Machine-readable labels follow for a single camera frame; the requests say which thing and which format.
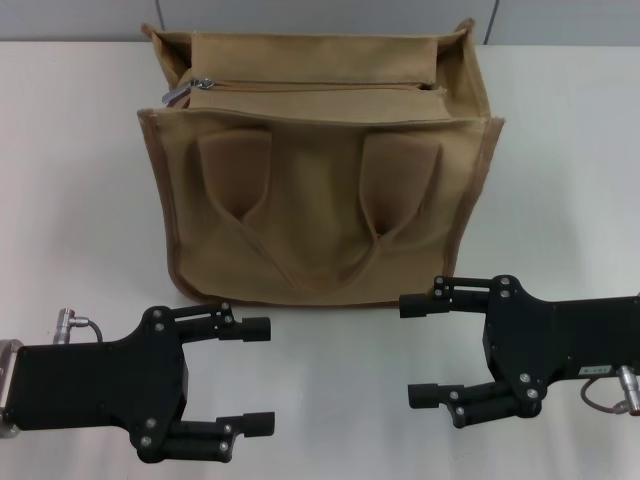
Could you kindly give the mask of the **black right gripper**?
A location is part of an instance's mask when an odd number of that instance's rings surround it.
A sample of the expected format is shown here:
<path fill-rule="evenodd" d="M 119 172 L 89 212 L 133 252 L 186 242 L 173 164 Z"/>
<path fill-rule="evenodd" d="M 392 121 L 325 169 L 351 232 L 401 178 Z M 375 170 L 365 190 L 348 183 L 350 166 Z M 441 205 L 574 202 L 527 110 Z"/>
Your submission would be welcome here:
<path fill-rule="evenodd" d="M 412 384 L 412 409 L 444 406 L 456 429 L 541 412 L 550 385 L 618 377 L 627 412 L 640 416 L 640 295 L 544 301 L 505 275 L 439 275 L 430 293 L 401 295 L 401 318 L 450 312 L 486 315 L 483 342 L 494 377 L 463 385 Z"/>

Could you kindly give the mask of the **silver metal zipper pull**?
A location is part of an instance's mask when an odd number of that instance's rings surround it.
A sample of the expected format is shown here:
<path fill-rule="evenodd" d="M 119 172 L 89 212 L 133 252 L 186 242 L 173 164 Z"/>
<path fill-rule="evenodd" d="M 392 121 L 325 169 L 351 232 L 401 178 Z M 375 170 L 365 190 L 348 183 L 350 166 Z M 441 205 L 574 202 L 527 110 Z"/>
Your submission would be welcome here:
<path fill-rule="evenodd" d="M 165 93 L 161 98 L 161 102 L 165 106 L 170 106 L 189 95 L 194 89 L 209 90 L 214 85 L 215 81 L 210 78 L 190 78 Z"/>

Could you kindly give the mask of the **khaki canvas food bag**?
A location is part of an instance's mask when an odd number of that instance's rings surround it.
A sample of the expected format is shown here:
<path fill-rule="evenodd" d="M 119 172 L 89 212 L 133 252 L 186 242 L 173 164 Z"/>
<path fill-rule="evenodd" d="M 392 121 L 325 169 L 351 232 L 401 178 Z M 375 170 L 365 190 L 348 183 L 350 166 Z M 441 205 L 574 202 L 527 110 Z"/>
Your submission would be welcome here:
<path fill-rule="evenodd" d="M 389 305 L 451 275 L 504 122 L 472 19 L 440 35 L 144 33 L 171 280 L 198 303 Z"/>

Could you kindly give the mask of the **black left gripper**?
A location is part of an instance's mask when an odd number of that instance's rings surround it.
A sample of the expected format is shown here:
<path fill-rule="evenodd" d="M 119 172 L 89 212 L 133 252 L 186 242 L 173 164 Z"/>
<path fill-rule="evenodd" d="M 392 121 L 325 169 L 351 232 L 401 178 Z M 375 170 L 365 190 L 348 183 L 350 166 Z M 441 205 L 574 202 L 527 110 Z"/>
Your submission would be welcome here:
<path fill-rule="evenodd" d="M 238 436 L 274 434 L 274 412 L 178 421 L 186 405 L 185 375 L 173 311 L 150 308 L 120 340 L 20 348 L 8 418 L 22 431 L 119 427 L 145 463 L 228 463 Z"/>

